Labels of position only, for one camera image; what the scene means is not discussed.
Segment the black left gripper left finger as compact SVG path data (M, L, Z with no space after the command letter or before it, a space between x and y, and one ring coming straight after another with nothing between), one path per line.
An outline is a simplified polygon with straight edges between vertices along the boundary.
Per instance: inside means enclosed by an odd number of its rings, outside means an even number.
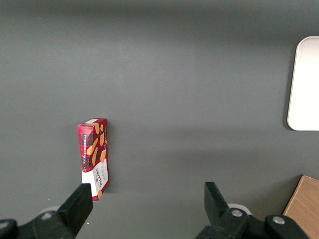
M91 185L80 186L55 211L39 214L18 227L19 239L74 239L93 209Z

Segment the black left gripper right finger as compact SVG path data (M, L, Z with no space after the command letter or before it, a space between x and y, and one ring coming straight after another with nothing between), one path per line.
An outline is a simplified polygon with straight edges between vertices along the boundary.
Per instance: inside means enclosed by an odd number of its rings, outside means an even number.
M239 207L230 207L214 182L204 185L204 207L210 225L197 239L264 239L264 223Z

